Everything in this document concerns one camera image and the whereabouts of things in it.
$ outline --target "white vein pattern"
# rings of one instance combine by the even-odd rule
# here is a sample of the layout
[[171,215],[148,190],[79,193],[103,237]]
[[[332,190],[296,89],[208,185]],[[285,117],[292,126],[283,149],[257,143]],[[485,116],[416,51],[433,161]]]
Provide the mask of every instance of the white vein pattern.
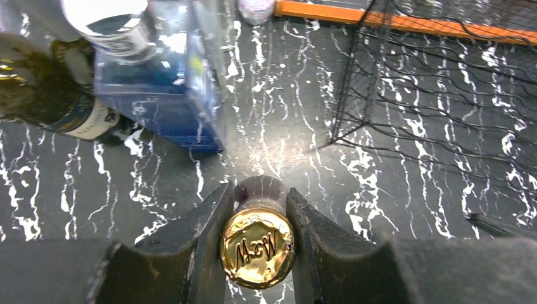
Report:
[[[521,191],[497,188],[490,180],[480,184],[467,174],[431,165],[426,160],[444,156],[439,148],[420,141],[392,139],[386,143],[369,129],[349,136],[366,146],[391,145],[397,151],[419,155],[422,161],[385,157],[365,148],[317,148],[334,123],[331,111],[349,58],[351,34],[345,26],[325,28],[316,20],[281,20],[253,28],[235,21],[234,28],[236,47],[228,53],[225,76],[227,90],[233,94],[224,104],[229,110],[224,153],[201,157],[155,136],[144,137],[142,129],[124,146],[107,147],[0,124],[0,195],[5,201],[0,203],[8,208],[7,217],[0,213],[0,242],[20,237],[98,236],[134,244],[199,205],[220,183],[237,183],[257,174],[273,175],[296,187],[317,210],[372,241],[376,227],[409,238],[483,238],[470,225],[461,224],[468,212],[501,210],[505,219],[519,220],[521,225],[535,218],[537,206],[532,198]],[[501,62],[497,52],[484,49],[483,57],[487,62]],[[425,55],[421,59],[430,60]],[[406,65],[407,60],[402,56],[399,65]],[[445,64],[439,61],[439,67]],[[460,77],[475,91],[479,84],[467,67],[458,67],[459,71],[450,73],[459,75],[450,76]],[[424,102],[426,96],[401,89],[390,75],[383,71],[379,83],[383,96],[411,105]],[[409,81],[421,79],[410,77]],[[432,85],[449,90],[445,79]],[[498,94],[498,106],[512,103],[500,98],[511,87],[499,81],[491,85],[491,92]],[[481,102],[475,95],[471,98]],[[455,111],[449,94],[439,94],[434,102],[447,113]],[[394,111],[379,104],[379,109],[389,124],[420,138],[464,140],[449,120],[429,125],[403,107]],[[483,123],[481,110],[468,109],[457,115]],[[514,127],[525,128],[521,123]],[[511,137],[497,145],[506,155],[517,153]],[[474,169],[463,156],[452,154],[450,161]],[[537,186],[535,178],[514,169],[506,176]],[[513,201],[512,206],[507,207],[506,200]],[[265,291],[240,288],[230,280],[226,286],[229,303],[294,303],[291,276]]]

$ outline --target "green bottle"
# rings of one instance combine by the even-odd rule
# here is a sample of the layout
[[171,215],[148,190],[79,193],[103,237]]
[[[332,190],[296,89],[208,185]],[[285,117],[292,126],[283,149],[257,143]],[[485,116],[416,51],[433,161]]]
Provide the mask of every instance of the green bottle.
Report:
[[121,143],[131,122],[85,92],[65,63],[0,32],[0,118],[68,136]]

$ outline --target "white container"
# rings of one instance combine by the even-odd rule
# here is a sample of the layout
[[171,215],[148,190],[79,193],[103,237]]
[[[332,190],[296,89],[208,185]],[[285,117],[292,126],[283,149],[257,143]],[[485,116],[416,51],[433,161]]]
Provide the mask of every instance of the white container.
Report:
[[239,12],[244,21],[251,25],[261,25],[274,13],[275,0],[237,0]]

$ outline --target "bottle label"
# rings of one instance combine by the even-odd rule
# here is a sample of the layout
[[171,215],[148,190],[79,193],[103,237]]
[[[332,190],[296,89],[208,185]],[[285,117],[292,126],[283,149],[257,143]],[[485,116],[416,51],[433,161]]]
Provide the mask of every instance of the bottle label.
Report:
[[91,141],[116,126],[119,118],[119,113],[83,95],[67,115],[46,129]]
[[94,47],[108,55],[116,57],[128,57],[137,55],[149,47],[149,29],[145,23],[140,23],[116,37],[93,37],[86,38],[94,44]]

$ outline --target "bottle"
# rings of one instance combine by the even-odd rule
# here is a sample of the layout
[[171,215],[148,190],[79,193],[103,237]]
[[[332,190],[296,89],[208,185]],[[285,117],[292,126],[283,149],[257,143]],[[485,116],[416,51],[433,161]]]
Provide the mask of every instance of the bottle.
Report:
[[58,0],[12,0],[29,20],[50,31],[56,38],[50,42],[52,55],[64,62],[75,81],[93,94],[95,50],[63,16]]
[[136,65],[162,53],[163,28],[149,13],[148,0],[61,0],[68,23],[100,53]]
[[237,203],[220,237],[220,261],[230,280],[251,289],[283,281],[293,268],[296,241],[286,217],[289,190],[268,175],[248,177],[233,190]]
[[64,63],[28,39],[0,32],[0,117],[52,132],[119,144],[130,122],[86,93]]
[[239,12],[250,25],[265,23],[274,13],[275,0],[238,0]]

